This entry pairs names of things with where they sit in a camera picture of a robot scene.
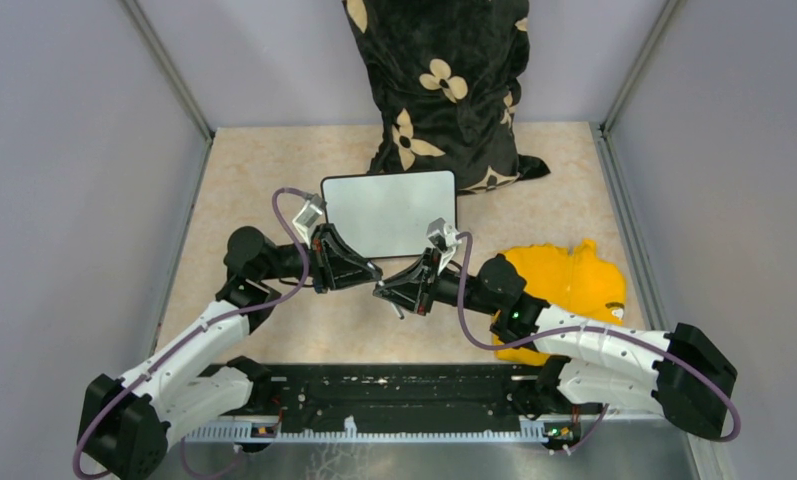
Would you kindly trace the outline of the white marker pen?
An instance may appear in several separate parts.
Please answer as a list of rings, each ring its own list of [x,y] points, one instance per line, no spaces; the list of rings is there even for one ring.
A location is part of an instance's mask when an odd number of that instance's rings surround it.
[[[400,320],[404,320],[406,318],[403,309],[399,305],[393,302],[390,302],[389,305]]]

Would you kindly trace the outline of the small black-framed whiteboard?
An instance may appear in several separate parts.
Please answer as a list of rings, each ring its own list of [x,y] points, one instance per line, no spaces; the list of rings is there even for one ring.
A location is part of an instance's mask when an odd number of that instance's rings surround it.
[[[326,221],[370,259],[419,255],[431,245],[432,221],[457,223],[456,177],[449,170],[329,176],[320,190]]]

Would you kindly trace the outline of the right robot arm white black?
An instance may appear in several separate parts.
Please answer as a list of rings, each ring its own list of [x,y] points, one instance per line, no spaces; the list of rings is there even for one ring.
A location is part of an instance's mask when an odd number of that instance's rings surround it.
[[[742,420],[732,400],[738,371],[697,326],[638,330],[576,314],[529,293],[527,280],[503,254],[475,275],[442,269],[439,260],[436,250],[426,249],[380,282],[374,296],[420,316],[436,303],[454,306],[474,346],[546,354],[554,374],[537,385],[546,410],[619,406],[659,414],[705,440],[738,437]]]

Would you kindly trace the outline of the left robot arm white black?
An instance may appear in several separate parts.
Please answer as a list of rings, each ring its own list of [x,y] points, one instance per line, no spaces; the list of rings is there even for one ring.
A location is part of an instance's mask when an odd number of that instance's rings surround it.
[[[311,283],[318,293],[377,282],[383,272],[340,237],[335,226],[317,226],[307,243],[277,246],[245,226],[228,239],[226,281],[204,312],[150,358],[112,378],[99,375],[87,387],[72,468],[89,478],[82,456],[120,479],[145,479],[169,450],[193,430],[240,408],[266,411],[274,399],[267,369],[238,358],[211,362],[246,339],[275,306]],[[281,294],[274,279],[297,279]]]

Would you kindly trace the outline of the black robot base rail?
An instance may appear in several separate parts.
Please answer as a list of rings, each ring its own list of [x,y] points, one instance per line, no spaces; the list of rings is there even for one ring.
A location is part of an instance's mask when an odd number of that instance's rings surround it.
[[[186,436],[248,452],[283,443],[538,443],[588,432],[599,404],[575,406],[542,368],[515,364],[274,364],[256,396]]]

